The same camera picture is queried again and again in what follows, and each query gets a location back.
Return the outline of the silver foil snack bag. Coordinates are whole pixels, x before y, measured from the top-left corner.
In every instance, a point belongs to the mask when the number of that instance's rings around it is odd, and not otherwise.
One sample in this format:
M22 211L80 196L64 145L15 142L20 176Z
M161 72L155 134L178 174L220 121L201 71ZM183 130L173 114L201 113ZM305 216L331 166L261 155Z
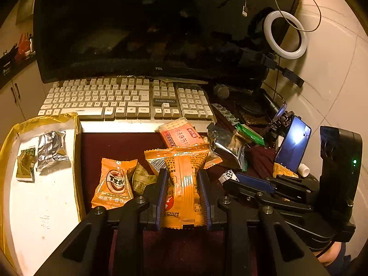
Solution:
M43 172L61 162L69 162L66 151L65 131L51 131L39 136L37 171Z

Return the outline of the green gold snack packet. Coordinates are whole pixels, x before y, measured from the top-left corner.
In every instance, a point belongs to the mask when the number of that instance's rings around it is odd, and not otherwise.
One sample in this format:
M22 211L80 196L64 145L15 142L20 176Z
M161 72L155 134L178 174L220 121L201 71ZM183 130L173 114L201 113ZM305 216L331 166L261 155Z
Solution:
M21 150L20 155L17 157L16 179L22 182L33 183L35 163L36 163L35 147Z

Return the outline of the gold rimmed white tray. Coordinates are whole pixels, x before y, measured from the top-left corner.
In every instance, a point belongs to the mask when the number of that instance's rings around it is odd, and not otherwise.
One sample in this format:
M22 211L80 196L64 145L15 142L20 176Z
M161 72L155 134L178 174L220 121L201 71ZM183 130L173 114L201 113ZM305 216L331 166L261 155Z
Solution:
M64 131L69 160L33 182L16 178L17 158L39 137ZM75 113L40 116L12 127L1 147L1 251L17 275L34 275L86 215L81 180L82 127Z

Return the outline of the smartphone on stand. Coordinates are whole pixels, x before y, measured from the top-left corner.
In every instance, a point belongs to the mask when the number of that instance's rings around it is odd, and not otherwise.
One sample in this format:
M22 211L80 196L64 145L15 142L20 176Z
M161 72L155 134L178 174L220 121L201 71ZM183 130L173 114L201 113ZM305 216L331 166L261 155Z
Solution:
M281 143L274 162L296 173L310 136L311 128L299 117L293 117L291 126Z

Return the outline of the orange plastic bag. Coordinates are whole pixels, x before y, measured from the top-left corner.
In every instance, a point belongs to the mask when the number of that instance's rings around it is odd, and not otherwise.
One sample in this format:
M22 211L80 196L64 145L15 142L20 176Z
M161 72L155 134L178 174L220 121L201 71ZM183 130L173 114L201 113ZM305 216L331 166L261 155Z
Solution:
M31 38L31 34L21 34L20 36L20 40L18 42L18 50L17 50L17 54L14 57L14 60L17 64L20 64L23 60L27 59L30 57L31 54L31 42L30 42L30 38Z

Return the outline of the tan snack packet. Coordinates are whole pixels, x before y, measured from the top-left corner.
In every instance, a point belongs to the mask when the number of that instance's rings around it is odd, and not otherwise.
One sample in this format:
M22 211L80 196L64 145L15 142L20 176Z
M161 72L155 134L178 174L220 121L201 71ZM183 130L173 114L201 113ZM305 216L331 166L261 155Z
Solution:
M138 195L143 195L145 188L156 182L157 177L155 175L150 175L140 163L137 163L137 167L135 168L132 177L132 189Z

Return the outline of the black microphone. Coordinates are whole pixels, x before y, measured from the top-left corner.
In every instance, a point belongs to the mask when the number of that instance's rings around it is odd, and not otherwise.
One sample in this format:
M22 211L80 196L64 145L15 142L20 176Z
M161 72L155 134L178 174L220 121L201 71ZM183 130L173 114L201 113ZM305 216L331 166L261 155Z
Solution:
M216 84L213 88L213 93L219 99L227 99L230 95L230 91L226 85L223 84Z

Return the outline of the red white cracker pack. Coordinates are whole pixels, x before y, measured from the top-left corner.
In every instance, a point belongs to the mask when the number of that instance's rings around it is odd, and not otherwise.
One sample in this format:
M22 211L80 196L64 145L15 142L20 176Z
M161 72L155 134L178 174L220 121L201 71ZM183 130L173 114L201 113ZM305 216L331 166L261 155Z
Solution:
M186 119L178 118L160 125L156 130L168 148L190 147L204 144L204 139L195 130L195 127Z

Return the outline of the orange round-logo snack packet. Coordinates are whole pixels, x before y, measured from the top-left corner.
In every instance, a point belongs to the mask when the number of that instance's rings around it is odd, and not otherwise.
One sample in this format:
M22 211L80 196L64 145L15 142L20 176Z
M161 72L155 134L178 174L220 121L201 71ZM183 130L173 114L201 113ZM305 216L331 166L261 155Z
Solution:
M100 183L91 201L92 208L102 206L107 210L122 207L133 199L130 180L138 160L120 161L102 158Z

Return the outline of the white computer keyboard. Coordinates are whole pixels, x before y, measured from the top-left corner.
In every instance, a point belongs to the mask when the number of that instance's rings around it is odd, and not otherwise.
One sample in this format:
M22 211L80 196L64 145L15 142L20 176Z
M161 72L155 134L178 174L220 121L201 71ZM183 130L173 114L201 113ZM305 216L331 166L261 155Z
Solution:
M38 114L76 112L83 120L216 120L196 84L116 76L54 82Z

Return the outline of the black TCL monitor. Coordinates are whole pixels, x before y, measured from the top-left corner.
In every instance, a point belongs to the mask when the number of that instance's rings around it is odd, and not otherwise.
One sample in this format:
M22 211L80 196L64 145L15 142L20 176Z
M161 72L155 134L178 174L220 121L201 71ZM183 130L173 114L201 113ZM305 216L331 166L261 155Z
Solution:
M35 0L45 83L103 75L237 83L266 75L267 15L300 0Z

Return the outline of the green wafer biscuit pack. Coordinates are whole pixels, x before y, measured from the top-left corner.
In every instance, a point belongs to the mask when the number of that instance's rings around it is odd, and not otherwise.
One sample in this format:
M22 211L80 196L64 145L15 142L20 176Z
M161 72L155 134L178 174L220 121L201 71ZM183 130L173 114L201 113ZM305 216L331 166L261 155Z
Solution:
M235 125L235 128L239 133L241 133L245 138L249 138L252 142L256 143L257 145L264 146L265 141L261 135L259 135L257 132L252 130L247 125L237 123Z

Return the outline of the pill blister pack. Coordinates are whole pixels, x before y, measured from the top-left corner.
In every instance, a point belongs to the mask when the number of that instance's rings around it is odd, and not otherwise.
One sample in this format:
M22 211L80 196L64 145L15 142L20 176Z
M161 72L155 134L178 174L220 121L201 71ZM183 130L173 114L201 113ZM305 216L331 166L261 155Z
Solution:
M229 110L227 110L224 106L218 104L218 103L213 103L211 104L217 111L219 111L226 119L228 122L230 122L231 125L235 126L239 123L239 119L237 117L235 117Z

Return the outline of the silver clear snack bag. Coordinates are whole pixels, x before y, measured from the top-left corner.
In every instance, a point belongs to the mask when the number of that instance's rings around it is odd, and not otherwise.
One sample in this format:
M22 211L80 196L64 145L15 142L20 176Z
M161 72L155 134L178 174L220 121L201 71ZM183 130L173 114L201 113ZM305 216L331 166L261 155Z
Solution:
M207 131L211 151L222 159L220 166L246 172L248 162L245 158L245 142L235 133L214 123L207 126Z

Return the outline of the black white patterned candy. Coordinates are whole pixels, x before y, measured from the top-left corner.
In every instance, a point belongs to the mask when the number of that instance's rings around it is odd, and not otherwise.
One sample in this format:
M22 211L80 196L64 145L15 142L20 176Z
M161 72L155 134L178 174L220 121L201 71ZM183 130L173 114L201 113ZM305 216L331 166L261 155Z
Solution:
M237 178L237 176L235 175L235 173L232 170L228 170L226 172L224 172L219 178L218 180L220 181L221 184L223 184L225 181L227 180L233 180L233 181L237 181L239 182L239 179Z

